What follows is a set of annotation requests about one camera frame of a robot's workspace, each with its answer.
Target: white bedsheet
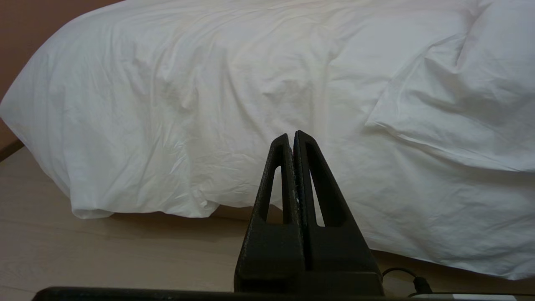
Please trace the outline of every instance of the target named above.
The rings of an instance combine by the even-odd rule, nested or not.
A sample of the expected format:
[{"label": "white bedsheet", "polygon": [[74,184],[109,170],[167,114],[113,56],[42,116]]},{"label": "white bedsheet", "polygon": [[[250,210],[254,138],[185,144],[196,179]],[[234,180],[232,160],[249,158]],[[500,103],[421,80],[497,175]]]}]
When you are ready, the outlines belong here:
[{"label": "white bedsheet", "polygon": [[81,218],[251,205],[269,143],[300,129],[371,248],[519,279],[533,16],[531,0],[128,0],[51,37],[0,114]]}]

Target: power cord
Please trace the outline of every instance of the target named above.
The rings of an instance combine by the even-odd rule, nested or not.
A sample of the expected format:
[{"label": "power cord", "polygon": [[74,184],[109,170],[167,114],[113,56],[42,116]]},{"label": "power cord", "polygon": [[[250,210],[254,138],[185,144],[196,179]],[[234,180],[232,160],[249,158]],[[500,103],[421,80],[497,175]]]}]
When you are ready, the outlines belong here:
[{"label": "power cord", "polygon": [[431,290],[431,287],[429,286],[429,283],[427,282],[427,280],[425,278],[419,277],[418,275],[416,275],[416,273],[414,273],[413,271],[411,271],[409,269],[406,269],[406,268],[389,268],[389,269],[386,269],[383,272],[383,277],[386,276],[386,274],[388,274],[390,272],[393,272],[393,271],[397,271],[397,270],[401,271],[401,272],[405,272],[405,273],[411,275],[412,277],[414,277],[414,280],[412,281],[412,283],[414,284],[414,289],[416,290],[416,293],[410,294],[409,298],[414,296],[414,295],[432,294],[433,293],[433,290]]}]

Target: light wood flooring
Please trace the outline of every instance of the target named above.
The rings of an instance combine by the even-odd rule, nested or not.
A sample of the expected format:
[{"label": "light wood flooring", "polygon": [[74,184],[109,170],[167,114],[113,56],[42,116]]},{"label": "light wood flooring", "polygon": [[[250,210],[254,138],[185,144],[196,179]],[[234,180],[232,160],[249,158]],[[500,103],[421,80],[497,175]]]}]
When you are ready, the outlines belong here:
[{"label": "light wood flooring", "polygon": [[[246,221],[162,213],[80,220],[26,148],[0,162],[0,300],[31,300],[49,286],[231,291]],[[406,267],[435,291],[535,294],[507,281],[375,252],[381,269]],[[413,292],[392,273],[387,293]]]}]

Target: bed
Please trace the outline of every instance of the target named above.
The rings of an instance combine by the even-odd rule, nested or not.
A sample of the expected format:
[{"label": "bed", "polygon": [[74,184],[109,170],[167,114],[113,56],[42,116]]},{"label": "bed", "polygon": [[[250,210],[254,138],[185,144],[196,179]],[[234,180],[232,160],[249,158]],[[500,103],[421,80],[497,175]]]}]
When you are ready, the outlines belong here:
[{"label": "bed", "polygon": [[84,219],[250,206],[271,140],[303,130],[372,249],[521,279],[535,270],[534,13],[127,0],[52,36],[0,116]]}]

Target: brown wall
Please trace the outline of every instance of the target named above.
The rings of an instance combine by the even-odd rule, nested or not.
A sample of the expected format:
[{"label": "brown wall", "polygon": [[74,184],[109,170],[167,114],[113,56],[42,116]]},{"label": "brown wall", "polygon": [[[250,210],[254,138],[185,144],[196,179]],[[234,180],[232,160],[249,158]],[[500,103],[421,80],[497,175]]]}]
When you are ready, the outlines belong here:
[{"label": "brown wall", "polygon": [[[62,25],[120,0],[0,0],[0,101],[32,54]],[[16,141],[0,120],[0,150]]]}]

